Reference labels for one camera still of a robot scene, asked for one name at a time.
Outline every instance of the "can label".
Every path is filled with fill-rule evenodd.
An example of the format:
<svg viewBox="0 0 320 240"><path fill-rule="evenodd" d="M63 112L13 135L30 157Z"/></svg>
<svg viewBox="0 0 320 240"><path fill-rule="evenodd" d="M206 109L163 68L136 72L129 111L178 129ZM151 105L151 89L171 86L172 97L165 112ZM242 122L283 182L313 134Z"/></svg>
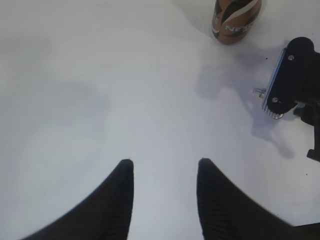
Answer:
<svg viewBox="0 0 320 240"><path fill-rule="evenodd" d="M246 36L259 15L262 0L216 0L212 19L214 36L225 44Z"/></svg>

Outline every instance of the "can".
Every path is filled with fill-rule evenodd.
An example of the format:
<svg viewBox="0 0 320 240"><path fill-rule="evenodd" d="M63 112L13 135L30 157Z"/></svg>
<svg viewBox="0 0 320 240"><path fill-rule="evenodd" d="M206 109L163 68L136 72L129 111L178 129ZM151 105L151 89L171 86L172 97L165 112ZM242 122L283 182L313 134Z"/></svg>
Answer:
<svg viewBox="0 0 320 240"><path fill-rule="evenodd" d="M251 29L261 6L262 0L216 0L213 35L224 44L240 41Z"/></svg>

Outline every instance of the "screw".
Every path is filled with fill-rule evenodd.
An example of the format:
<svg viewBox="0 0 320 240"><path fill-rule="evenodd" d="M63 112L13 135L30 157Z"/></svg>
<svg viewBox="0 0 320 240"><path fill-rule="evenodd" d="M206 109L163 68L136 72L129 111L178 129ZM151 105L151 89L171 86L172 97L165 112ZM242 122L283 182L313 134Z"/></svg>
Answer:
<svg viewBox="0 0 320 240"><path fill-rule="evenodd" d="M274 104L276 104L276 103L278 103L278 102L279 102L279 100L278 100L278 98L277 98L277 97L274 97L274 98L272 98L272 102L273 102Z"/></svg>
<svg viewBox="0 0 320 240"><path fill-rule="evenodd" d="M266 94L265 88L254 88L252 91L254 94L257 94L260 99L263 99Z"/></svg>

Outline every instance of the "black plastic part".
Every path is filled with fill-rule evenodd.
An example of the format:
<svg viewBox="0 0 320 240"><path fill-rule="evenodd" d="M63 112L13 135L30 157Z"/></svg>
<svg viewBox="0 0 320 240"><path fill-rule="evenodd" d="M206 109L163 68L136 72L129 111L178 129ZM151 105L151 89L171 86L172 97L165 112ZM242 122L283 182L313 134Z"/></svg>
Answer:
<svg viewBox="0 0 320 240"><path fill-rule="evenodd" d="M205 240L309 240L239 190L210 159L199 161L197 204Z"/></svg>
<svg viewBox="0 0 320 240"><path fill-rule="evenodd" d="M313 42L306 37L295 38L288 44L267 97L268 108L276 114L287 113L297 103L306 106L293 113L314 126L314 149L309 150L307 157L320 161L320 53L315 52Z"/></svg>
<svg viewBox="0 0 320 240"><path fill-rule="evenodd" d="M122 160L83 202L24 240L126 240L134 198L134 165Z"/></svg>
<svg viewBox="0 0 320 240"><path fill-rule="evenodd" d="M296 106L310 75L314 54L314 44L306 37L295 38L288 44L267 98L267 106L273 113L285 114Z"/></svg>

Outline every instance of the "white backdrop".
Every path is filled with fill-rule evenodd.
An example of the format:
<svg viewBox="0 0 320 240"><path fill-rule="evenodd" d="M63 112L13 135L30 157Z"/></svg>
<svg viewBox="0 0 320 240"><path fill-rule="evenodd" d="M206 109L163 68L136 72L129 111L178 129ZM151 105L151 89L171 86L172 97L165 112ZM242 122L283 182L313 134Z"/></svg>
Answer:
<svg viewBox="0 0 320 240"><path fill-rule="evenodd" d="M201 240L198 160L293 225L320 222L313 128L276 121L266 87L281 49L320 52L320 1L268 1L235 45L212 0L2 0L0 239L46 226L134 161L129 240Z"/></svg>

